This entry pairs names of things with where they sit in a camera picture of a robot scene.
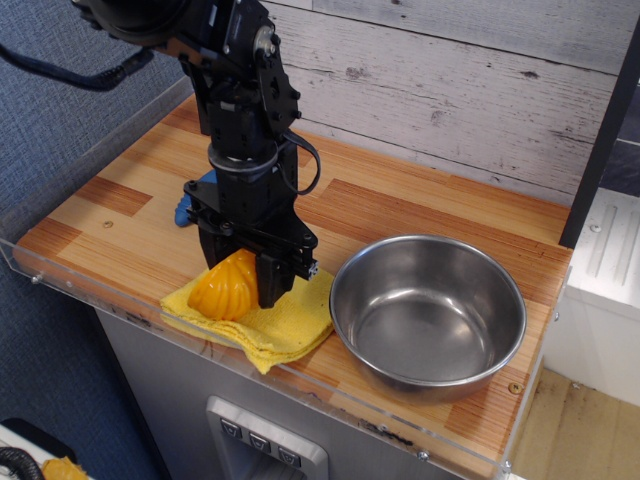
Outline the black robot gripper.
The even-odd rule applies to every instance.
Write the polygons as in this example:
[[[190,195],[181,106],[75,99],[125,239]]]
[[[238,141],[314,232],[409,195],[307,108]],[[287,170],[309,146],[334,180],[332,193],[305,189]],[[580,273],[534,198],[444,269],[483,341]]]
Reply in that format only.
[[[259,306],[273,308],[292,289],[295,275],[309,280],[318,273],[317,237],[295,212],[298,147],[273,145],[263,163],[226,157],[213,147],[208,155],[217,182],[184,185],[207,266],[241,248],[254,252]]]

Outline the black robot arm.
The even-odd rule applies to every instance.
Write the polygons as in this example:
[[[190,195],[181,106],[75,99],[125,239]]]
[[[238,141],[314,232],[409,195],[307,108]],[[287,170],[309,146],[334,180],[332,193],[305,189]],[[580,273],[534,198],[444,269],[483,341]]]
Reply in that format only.
[[[90,91],[109,91],[163,53],[176,58],[195,92],[214,181],[184,187],[209,266],[240,249],[255,255],[258,303],[270,308],[296,278],[318,270],[318,241],[294,204],[298,153],[309,143],[291,130],[299,92],[286,75],[280,39],[257,1],[80,1],[94,29],[136,45],[119,66],[93,76],[3,49],[8,63]]]

